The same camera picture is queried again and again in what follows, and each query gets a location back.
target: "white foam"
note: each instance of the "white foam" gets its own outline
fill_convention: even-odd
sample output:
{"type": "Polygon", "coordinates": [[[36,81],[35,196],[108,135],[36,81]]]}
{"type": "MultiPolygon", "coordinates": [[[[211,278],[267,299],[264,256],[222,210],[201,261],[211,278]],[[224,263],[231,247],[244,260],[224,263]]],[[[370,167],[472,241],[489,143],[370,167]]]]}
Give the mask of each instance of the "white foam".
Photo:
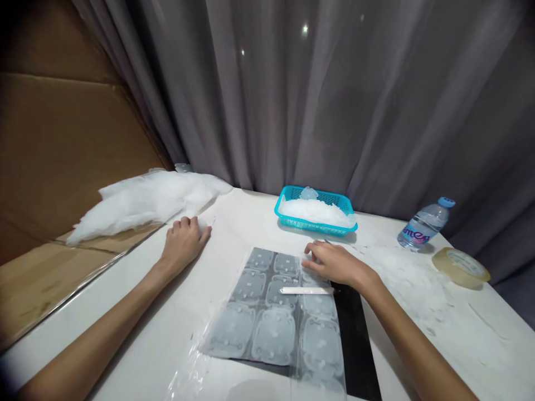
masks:
{"type": "Polygon", "coordinates": [[[286,201],[285,197],[279,205],[279,213],[297,217],[311,223],[330,224],[331,226],[352,228],[357,223],[354,214],[346,215],[334,205],[328,205],[317,199],[294,199],[286,201]]]}

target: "plastic bottle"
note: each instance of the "plastic bottle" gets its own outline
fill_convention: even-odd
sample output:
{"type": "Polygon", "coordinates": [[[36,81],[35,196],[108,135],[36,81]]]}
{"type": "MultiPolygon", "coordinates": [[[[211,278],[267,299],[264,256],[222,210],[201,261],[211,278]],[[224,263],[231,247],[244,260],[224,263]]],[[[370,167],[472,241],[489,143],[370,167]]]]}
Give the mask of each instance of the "plastic bottle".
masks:
{"type": "Polygon", "coordinates": [[[401,230],[397,241],[412,250],[423,248],[446,225],[454,205],[455,201],[442,197],[437,203],[426,206],[401,230]]]}

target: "left hand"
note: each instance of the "left hand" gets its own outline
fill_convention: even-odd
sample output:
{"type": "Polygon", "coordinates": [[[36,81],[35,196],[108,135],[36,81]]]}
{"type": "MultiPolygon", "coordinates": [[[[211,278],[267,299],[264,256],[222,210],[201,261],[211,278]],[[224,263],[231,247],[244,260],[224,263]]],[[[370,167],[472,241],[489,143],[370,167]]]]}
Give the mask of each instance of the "left hand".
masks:
{"type": "Polygon", "coordinates": [[[207,227],[201,235],[196,216],[191,220],[182,217],[180,221],[175,221],[173,228],[167,230],[162,256],[149,274],[163,286],[167,285],[199,255],[210,239],[211,232],[212,227],[207,227]]]}

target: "plastic wrap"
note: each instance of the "plastic wrap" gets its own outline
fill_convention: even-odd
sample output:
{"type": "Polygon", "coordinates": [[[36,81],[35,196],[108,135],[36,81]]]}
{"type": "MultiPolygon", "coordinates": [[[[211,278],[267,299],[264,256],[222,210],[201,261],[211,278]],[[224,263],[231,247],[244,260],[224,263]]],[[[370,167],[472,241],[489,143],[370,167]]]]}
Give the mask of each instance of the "plastic wrap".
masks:
{"type": "Polygon", "coordinates": [[[295,256],[252,250],[228,298],[194,342],[188,363],[173,378],[167,400],[202,399],[213,358],[260,363],[249,369],[286,368],[290,399],[346,399],[333,296],[280,293],[283,287],[330,287],[300,262],[295,256]]]}

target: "basket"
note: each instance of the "basket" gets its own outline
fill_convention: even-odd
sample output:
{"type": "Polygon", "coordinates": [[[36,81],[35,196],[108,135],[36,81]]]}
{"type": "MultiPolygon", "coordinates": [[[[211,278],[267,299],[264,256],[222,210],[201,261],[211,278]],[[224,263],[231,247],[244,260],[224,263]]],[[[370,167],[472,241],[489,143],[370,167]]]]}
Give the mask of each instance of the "basket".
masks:
{"type": "MultiPolygon", "coordinates": [[[[345,227],[331,226],[329,224],[311,223],[310,221],[303,220],[297,217],[290,217],[290,216],[285,216],[283,214],[280,214],[279,205],[283,198],[283,195],[287,201],[291,199],[299,199],[299,196],[301,195],[301,191],[303,189],[304,189],[303,187],[295,187],[293,185],[287,185],[286,187],[283,188],[283,191],[280,193],[279,200],[277,201],[277,205],[275,206],[275,214],[280,217],[281,224],[284,224],[285,226],[291,226],[291,227],[297,227],[297,228],[307,229],[311,231],[322,232],[324,234],[328,234],[328,235],[332,235],[336,237],[343,237],[347,233],[353,232],[357,229],[358,224],[356,223],[351,228],[345,228],[345,227]]],[[[335,204],[346,215],[353,214],[353,207],[351,206],[351,201],[344,195],[338,195],[332,192],[323,192],[319,190],[316,190],[316,192],[318,193],[318,200],[324,201],[326,204],[335,204]]]]}

